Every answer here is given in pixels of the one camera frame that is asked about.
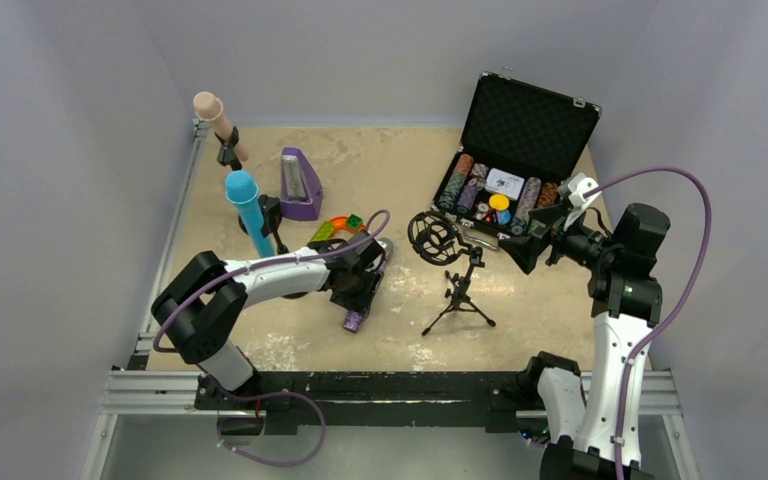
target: black clamp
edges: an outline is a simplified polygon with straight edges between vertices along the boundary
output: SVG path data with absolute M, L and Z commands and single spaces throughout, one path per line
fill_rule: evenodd
M 266 194 L 257 198 L 257 203 L 260 205 L 260 211 L 263 213 L 263 227 L 260 229 L 260 234 L 264 237 L 268 237 L 272 234 L 275 237 L 275 243 L 278 244 L 278 254 L 283 255 L 289 253 L 290 249 L 281 241 L 281 237 L 278 235 L 278 227 L 281 226 L 281 220 L 284 219 L 284 215 L 281 212 L 281 201 L 276 197 L 270 197 Z M 237 224 L 240 229 L 246 235 L 249 234 L 246 230 L 246 226 L 243 223 L 243 218 L 237 215 Z
M 380 262 L 386 261 L 386 250 L 377 241 L 358 246 L 369 236 L 366 230 L 359 231 L 346 242 L 347 246 L 353 247 L 350 251 L 329 259 L 328 268 L 331 274 L 325 284 L 325 289 L 332 290 L 331 303 L 364 316 L 369 314 L 372 300 L 378 292 L 381 279 L 384 278 Z M 342 243 L 334 240 L 313 242 L 308 244 L 308 247 L 325 253 L 330 251 L 332 246 Z M 371 268 L 376 259 L 380 259 L 378 266 Z
M 216 161 L 219 162 L 219 165 L 222 165 L 223 167 L 231 167 L 231 170 L 242 170 L 243 164 L 240 163 L 240 159 L 237 158 L 237 154 L 234 153 L 234 147 L 237 146 L 237 143 L 240 141 L 240 131 L 237 130 L 237 127 L 234 127 L 233 130 L 231 130 L 231 136 L 228 137 L 228 140 L 223 140 L 222 137 L 216 135 L 216 138 L 219 140 L 219 143 L 222 144 L 222 148 L 219 149 L 219 154 L 216 156 Z

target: stained surface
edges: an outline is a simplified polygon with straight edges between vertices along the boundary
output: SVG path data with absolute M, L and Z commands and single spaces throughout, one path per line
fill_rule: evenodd
M 395 243 L 372 313 L 357 334 L 341 328 L 345 311 L 325 293 L 297 300 L 276 299 L 246 309 L 231 335 L 259 369 L 266 370 L 514 370 L 540 350 L 574 358 L 582 370 L 593 363 L 589 272 L 569 260 L 542 265 L 525 276 L 501 251 L 485 249 L 487 267 L 476 270 L 470 295 L 498 326 L 476 314 L 457 313 L 420 333 L 446 307 L 445 269 L 422 261 L 407 243 L 406 226 L 426 210 L 460 138 L 459 129 L 322 128 L 242 129 L 251 154 L 244 165 L 262 193 L 280 192 L 280 154 L 301 148 L 325 190 L 320 220 L 285 220 L 280 234 L 290 249 L 313 236 L 322 221 L 377 209 L 392 214 L 384 236 Z M 216 161 L 219 144 L 210 138 L 185 213 L 173 272 L 197 253 L 255 259 L 254 246 L 237 226 L 225 199 L 229 170 Z M 594 175 L 588 150 L 575 169 Z M 597 208 L 604 211 L 601 198 Z M 587 223 L 595 218 L 588 218 Z M 466 258 L 449 268 L 464 273 Z M 152 353 L 150 370 L 191 369 L 175 354 Z

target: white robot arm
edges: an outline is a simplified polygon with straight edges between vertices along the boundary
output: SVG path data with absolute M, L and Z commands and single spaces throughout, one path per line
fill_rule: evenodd
M 629 353 L 660 320 L 661 287 L 649 274 L 670 224 L 655 208 L 631 204 L 613 234 L 585 227 L 583 214 L 598 195 L 587 193 L 597 187 L 592 178 L 573 177 L 559 188 L 560 204 L 530 212 L 526 236 L 499 242 L 526 274 L 550 245 L 548 265 L 567 257 L 591 271 L 595 358 L 589 398 L 582 394 L 580 372 L 571 360 L 541 352 L 526 369 L 549 417 L 552 445 L 541 466 L 546 479 L 615 478 L 615 444 L 623 445 L 622 463 L 631 478 L 649 478 L 639 471 L 637 433 L 644 361 L 632 366 L 619 438 L 616 412 Z
M 325 243 L 243 262 L 225 262 L 213 252 L 202 252 L 157 297 L 152 315 L 163 325 L 193 293 L 219 277 L 228 277 L 208 291 L 213 294 L 210 300 L 199 299 L 184 308 L 168 325 L 166 335 L 186 363 L 197 365 L 223 388 L 235 391 L 257 373 L 229 339 L 244 308 L 273 298 L 331 290 L 331 302 L 363 315 L 369 312 L 383 277 L 374 265 L 376 260 L 380 264 L 391 246 L 386 239 L 364 241 L 368 236 L 361 231 L 347 242 L 354 248 L 324 258 L 319 254 L 330 251 Z M 230 277 L 230 272 L 242 267 L 245 273 Z

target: white wall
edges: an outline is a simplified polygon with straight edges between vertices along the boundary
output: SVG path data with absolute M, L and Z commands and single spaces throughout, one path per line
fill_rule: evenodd
M 260 124 L 463 124 L 483 70 L 601 102 L 655 0 L 135 0 L 181 95 Z
M 77 477 L 190 115 L 128 1 L 0 0 L 0 479 Z
M 654 364 L 674 371 L 703 477 L 768 478 L 768 0 L 659 2 L 603 106 L 601 178 L 674 165 L 710 190 L 708 260 Z M 655 273 L 671 306 L 701 237 L 698 194 L 658 174 L 606 200 L 613 218 L 630 201 L 670 215 Z

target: poker chip case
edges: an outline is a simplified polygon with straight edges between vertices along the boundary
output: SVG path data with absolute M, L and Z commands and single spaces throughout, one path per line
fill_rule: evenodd
M 601 107 L 581 98 L 495 73 L 482 73 L 460 145 L 434 194 L 432 209 L 484 233 L 502 238 L 512 236 L 510 224 L 500 226 L 474 217 L 476 206 L 487 202 L 491 195 L 486 190 L 477 194 L 467 214 L 459 213 L 449 200 L 441 201 L 441 196 L 447 195 L 447 185 L 451 189 L 450 180 L 461 155 L 471 155 L 476 164 L 525 180 L 537 177 L 543 184 L 560 183 L 575 169 L 601 112 Z M 514 212 L 516 208 L 517 201 L 512 200 L 508 210 Z

